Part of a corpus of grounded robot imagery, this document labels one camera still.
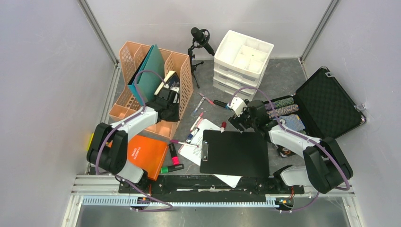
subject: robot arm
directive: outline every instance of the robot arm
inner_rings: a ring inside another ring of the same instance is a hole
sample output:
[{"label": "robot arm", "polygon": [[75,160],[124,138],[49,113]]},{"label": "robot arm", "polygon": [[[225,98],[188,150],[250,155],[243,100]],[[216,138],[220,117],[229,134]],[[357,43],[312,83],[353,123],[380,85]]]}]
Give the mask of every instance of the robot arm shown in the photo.
[{"label": "robot arm", "polygon": [[138,183],[142,178],[146,179],[146,172],[127,161],[128,141],[145,128],[161,120],[177,122],[179,120],[179,94],[174,89],[162,88],[156,100],[148,102],[146,105],[141,114],[135,118],[132,118],[133,115],[131,115],[110,125],[98,124],[87,152],[87,160],[95,164],[106,136],[114,128],[122,125],[107,141],[108,145],[104,147],[100,156],[99,167],[133,183]]},{"label": "robot arm", "polygon": [[323,160],[322,156],[325,155],[310,141],[325,147],[347,179],[353,176],[352,169],[335,139],[328,137],[320,139],[305,135],[307,140],[304,140],[288,133],[293,130],[286,127],[283,122],[284,129],[282,129],[276,120],[270,120],[266,114],[264,103],[260,100],[249,102],[235,97],[229,107],[235,112],[229,122],[239,131],[243,132],[245,129],[253,128],[268,142],[288,148],[305,160],[303,167],[287,166],[274,174],[285,185],[311,185],[317,191],[327,193],[344,182],[333,163]]}]

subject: gray floor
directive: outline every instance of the gray floor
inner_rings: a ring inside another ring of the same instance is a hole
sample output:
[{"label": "gray floor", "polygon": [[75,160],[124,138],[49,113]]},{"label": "gray floor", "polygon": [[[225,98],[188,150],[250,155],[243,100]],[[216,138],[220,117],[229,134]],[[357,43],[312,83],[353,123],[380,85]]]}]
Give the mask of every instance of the gray floor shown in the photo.
[{"label": "gray floor", "polygon": [[[200,85],[200,89],[196,87],[194,82],[193,88],[194,92],[190,99],[187,109],[185,110],[185,114],[181,119],[181,122],[178,126],[178,129],[174,135],[174,139],[179,141],[184,141],[188,134],[189,128],[195,122],[198,115],[201,111],[204,111],[205,114],[203,118],[208,119],[214,124],[220,126],[223,121],[226,121],[233,115],[233,112],[221,108],[219,106],[213,107],[208,102],[203,102],[200,109],[197,111],[197,115],[192,117],[190,114],[195,109],[196,105],[201,100],[201,96],[199,92],[203,93],[210,100],[220,100],[224,102],[228,102],[231,97],[230,94],[227,94],[217,88],[213,87],[213,67],[214,62],[212,60],[205,61],[203,65],[198,66],[195,71],[195,75],[197,77],[198,83]],[[263,77],[262,83],[259,88],[264,91],[271,99],[286,96],[293,94],[295,90],[298,89],[306,80],[306,77],[302,71],[302,67],[298,61],[298,59],[270,59],[269,64],[267,66],[265,75]],[[114,101],[117,100],[120,93],[124,89],[124,80],[122,76],[120,76],[116,91],[116,96],[114,97]],[[255,95],[254,100],[263,100],[263,96],[259,93]],[[227,131],[236,131],[236,129],[227,122]],[[168,141],[162,137],[159,137],[153,133],[149,133],[143,131],[140,135]],[[176,149],[178,150],[181,145],[176,145]],[[269,165],[270,165],[270,173],[274,173],[276,170],[286,166],[286,165],[294,165],[294,166],[303,166],[304,161],[299,156],[291,156],[287,158],[281,158],[274,146],[272,144],[268,145],[269,148]],[[193,162],[179,155],[180,163],[184,163],[185,169],[168,173],[170,175],[199,175],[199,166],[195,165]],[[163,166],[172,165],[170,153],[168,152],[163,163]]]}]

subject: tripod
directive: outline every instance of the tripod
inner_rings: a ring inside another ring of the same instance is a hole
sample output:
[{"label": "tripod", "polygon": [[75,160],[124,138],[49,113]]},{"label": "tripod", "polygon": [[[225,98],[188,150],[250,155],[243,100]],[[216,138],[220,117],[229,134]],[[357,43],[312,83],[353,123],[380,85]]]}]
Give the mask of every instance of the tripod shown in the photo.
[{"label": "tripod", "polygon": [[198,65],[202,65],[204,62],[201,61],[201,62],[198,63],[198,64],[192,65],[192,59],[195,58],[195,54],[193,54],[193,49],[195,49],[195,46],[194,46],[194,45],[192,45],[192,46],[188,49],[189,63],[190,63],[190,65],[191,65],[191,74],[192,74],[193,78],[195,79],[196,86],[197,86],[198,88],[200,88],[200,86],[199,86],[199,84],[198,84],[198,81],[196,80],[196,76],[195,76],[195,74],[194,74],[193,72],[196,71],[196,67],[198,67]]},{"label": "tripod", "polygon": [[208,45],[208,41],[209,41],[209,39],[210,39],[210,33],[209,33],[209,31],[206,30],[206,29],[198,30],[198,29],[195,28],[195,27],[194,27],[193,29],[197,30],[198,34],[200,34],[201,36],[203,36],[203,38],[199,39],[198,36],[192,34],[192,36],[194,36],[194,38],[192,39],[192,46],[188,49],[189,62],[190,62],[190,64],[191,64],[191,74],[192,74],[193,78],[195,78],[196,86],[197,86],[198,88],[200,88],[200,87],[199,87],[199,84],[198,84],[198,81],[197,81],[197,79],[196,79],[196,76],[195,76],[195,74],[194,74],[194,72],[196,71],[196,68],[198,67],[198,65],[202,65],[204,62],[201,61],[201,62],[198,63],[198,64],[192,65],[192,59],[195,58],[195,54],[193,54],[193,50],[194,50],[195,48],[198,48],[198,49],[199,49],[199,48],[202,48],[202,47],[205,47],[205,46],[206,46],[206,47],[209,47],[209,48],[211,49],[211,52],[212,52],[212,53],[210,52],[210,50],[206,49],[206,50],[208,50],[209,53],[211,53],[212,55],[214,55],[214,52],[213,52],[213,49],[210,47],[210,45]]}]

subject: pen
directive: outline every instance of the pen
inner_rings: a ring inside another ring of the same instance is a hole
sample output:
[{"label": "pen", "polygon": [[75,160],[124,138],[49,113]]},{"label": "pen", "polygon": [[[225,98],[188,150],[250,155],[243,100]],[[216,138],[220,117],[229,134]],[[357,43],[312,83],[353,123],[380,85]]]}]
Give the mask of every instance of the pen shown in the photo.
[{"label": "pen", "polygon": [[170,172],[174,172],[180,169],[184,169],[184,164],[179,164],[179,165],[175,165],[175,166],[167,166],[167,167],[162,167],[160,169],[160,173],[161,174],[165,174],[165,173],[170,173]]},{"label": "pen", "polygon": [[203,116],[203,113],[204,112],[202,112],[200,115],[199,115],[199,117],[196,119],[196,121],[193,123],[193,125],[192,125],[192,127],[189,129],[189,131],[192,131],[194,128],[195,128],[195,126],[196,126],[196,124],[201,120],[201,117]]},{"label": "pen", "polygon": [[174,144],[170,143],[168,145],[168,148],[170,148],[171,160],[173,161],[173,165],[180,164],[180,161],[178,160],[177,151],[175,150]]},{"label": "pen", "polygon": [[221,128],[220,128],[220,132],[221,132],[221,133],[223,133],[224,130],[226,129],[226,125],[227,125],[226,122],[223,122],[223,123],[221,124]]},{"label": "pen", "polygon": [[213,101],[213,103],[216,104],[216,105],[218,105],[218,106],[221,106],[221,107],[223,107],[223,108],[229,109],[229,107],[227,106],[227,103],[225,103],[225,102],[218,101],[218,100],[215,99],[215,100]]},{"label": "pen", "polygon": [[198,111],[199,107],[202,105],[203,101],[205,101],[205,97],[202,97],[202,99],[200,100],[199,104],[196,106],[196,108],[193,110],[191,116],[195,115],[195,112]]},{"label": "pen", "polygon": [[188,136],[187,140],[185,142],[190,143],[195,136],[195,134],[199,131],[199,128],[194,129]]},{"label": "pen", "polygon": [[214,104],[210,99],[208,99],[204,94],[202,94],[201,92],[199,92],[199,95],[202,97],[205,97],[206,101],[208,101],[212,106],[216,106],[216,104]]},{"label": "pen", "polygon": [[192,144],[189,144],[189,143],[180,142],[178,140],[170,140],[170,142],[178,143],[178,144],[189,146],[189,147],[193,147],[193,148],[198,148],[199,147],[198,145],[192,145]]}]

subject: orange folder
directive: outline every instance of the orange folder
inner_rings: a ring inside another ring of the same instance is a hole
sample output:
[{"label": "orange folder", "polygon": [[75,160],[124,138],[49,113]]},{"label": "orange folder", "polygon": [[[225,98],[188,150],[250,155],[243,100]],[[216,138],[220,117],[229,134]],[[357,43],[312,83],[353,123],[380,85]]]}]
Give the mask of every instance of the orange folder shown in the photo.
[{"label": "orange folder", "polygon": [[148,178],[156,180],[167,153],[167,143],[136,135],[128,142],[128,161],[146,170]]}]

